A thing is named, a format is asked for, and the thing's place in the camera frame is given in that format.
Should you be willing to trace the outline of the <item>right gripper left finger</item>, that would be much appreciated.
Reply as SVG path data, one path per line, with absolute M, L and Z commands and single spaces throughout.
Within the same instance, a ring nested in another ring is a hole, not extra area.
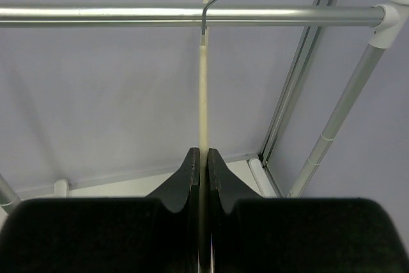
M 190 148 L 181 166 L 147 196 L 157 203 L 150 231 L 150 272 L 198 270 L 198 148 Z

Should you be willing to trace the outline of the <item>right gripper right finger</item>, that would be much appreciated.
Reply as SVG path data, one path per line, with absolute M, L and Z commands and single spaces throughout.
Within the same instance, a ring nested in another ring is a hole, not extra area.
M 219 151 L 209 149 L 210 229 L 215 272 L 246 272 L 235 205 L 242 199 L 260 199 L 227 166 Z

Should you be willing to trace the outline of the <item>cream hanger with metal hook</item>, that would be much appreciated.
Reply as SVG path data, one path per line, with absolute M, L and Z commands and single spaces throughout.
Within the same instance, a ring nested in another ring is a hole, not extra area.
M 218 0 L 203 0 L 199 46 L 199 271 L 212 271 L 212 244 L 209 222 L 208 175 L 208 27 L 207 12 Z

